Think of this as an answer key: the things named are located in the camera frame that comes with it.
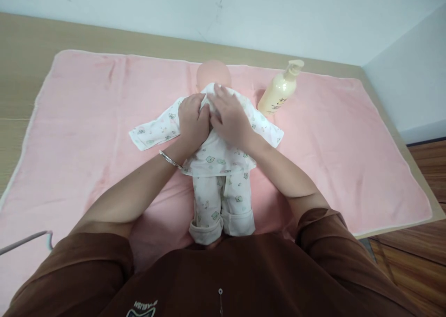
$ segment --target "baby shirt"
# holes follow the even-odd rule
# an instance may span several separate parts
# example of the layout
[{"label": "baby shirt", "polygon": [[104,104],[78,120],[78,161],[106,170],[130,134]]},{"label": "baby shirt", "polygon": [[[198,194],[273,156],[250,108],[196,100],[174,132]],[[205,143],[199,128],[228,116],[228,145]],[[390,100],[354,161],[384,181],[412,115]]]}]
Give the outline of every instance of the baby shirt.
[{"label": "baby shirt", "polygon": [[[247,97],[230,88],[228,88],[228,92],[231,95],[236,95],[254,131],[260,134],[270,145],[277,147],[283,137],[283,131],[255,109]],[[208,84],[201,93],[214,93],[214,83]],[[184,97],[178,98],[156,120],[137,126],[129,132],[138,149],[141,151],[147,150],[180,135],[178,107],[184,99]],[[210,110],[216,112],[207,95],[204,97],[201,107],[205,104],[209,104]],[[195,155],[186,160],[182,173],[194,177],[226,176],[249,172],[255,167],[256,162],[251,157],[236,147],[227,144],[212,129]]]}]

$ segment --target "shirt logo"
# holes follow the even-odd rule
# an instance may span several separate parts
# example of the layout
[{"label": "shirt logo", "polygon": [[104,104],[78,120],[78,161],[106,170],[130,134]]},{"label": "shirt logo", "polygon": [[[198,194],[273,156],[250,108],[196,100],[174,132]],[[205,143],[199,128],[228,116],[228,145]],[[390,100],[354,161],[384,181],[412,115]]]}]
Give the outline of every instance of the shirt logo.
[{"label": "shirt logo", "polygon": [[156,300],[153,303],[141,303],[136,301],[135,304],[133,305],[134,308],[136,308],[137,310],[147,310],[144,312],[136,312],[134,309],[130,309],[129,312],[127,312],[126,317],[153,317],[153,315],[155,315],[155,311],[157,310],[155,308],[155,305],[157,305],[158,300]]}]

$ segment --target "pink towel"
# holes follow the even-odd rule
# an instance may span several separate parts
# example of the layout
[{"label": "pink towel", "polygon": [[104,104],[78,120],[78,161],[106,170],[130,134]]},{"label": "pink towel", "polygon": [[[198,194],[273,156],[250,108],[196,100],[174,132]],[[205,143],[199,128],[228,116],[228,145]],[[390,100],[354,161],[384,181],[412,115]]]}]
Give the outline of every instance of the pink towel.
[{"label": "pink towel", "polygon": [[[178,60],[59,53],[2,198],[0,247],[43,230],[59,241],[105,190],[165,148],[169,143],[141,152],[128,132],[196,92],[197,68]],[[254,105],[279,72],[229,68],[233,88]],[[278,150],[315,181],[352,233],[431,217],[426,195],[359,80],[303,72],[297,88],[272,118],[285,131]],[[251,186],[256,233],[288,225],[283,197],[258,168]],[[192,242],[192,202],[191,177],[177,172],[131,237],[137,269]],[[0,257],[0,312],[47,255],[41,237]]]}]

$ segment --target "brown sleeve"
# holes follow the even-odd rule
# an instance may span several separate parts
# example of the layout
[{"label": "brown sleeve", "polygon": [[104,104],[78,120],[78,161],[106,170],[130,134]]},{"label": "brown sleeve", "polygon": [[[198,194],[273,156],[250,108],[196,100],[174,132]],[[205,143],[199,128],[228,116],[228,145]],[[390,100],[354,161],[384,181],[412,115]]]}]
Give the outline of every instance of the brown sleeve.
[{"label": "brown sleeve", "polygon": [[296,244],[377,316],[422,316],[348,231],[339,212],[309,210],[297,230]]},{"label": "brown sleeve", "polygon": [[17,291],[5,316],[97,316],[132,272],[127,239],[110,233],[70,235]]}]

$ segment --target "wrist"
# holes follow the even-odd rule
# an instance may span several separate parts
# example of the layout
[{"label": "wrist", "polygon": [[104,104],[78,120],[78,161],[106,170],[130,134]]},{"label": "wrist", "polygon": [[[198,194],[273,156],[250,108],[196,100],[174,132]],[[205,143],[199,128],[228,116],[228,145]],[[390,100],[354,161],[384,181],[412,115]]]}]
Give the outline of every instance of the wrist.
[{"label": "wrist", "polygon": [[197,147],[187,139],[179,136],[175,143],[165,149],[166,155],[179,165],[183,165],[185,160],[195,153]]},{"label": "wrist", "polygon": [[263,152],[270,147],[268,142],[258,133],[252,132],[246,146],[242,149],[250,157],[255,157],[258,152]]}]

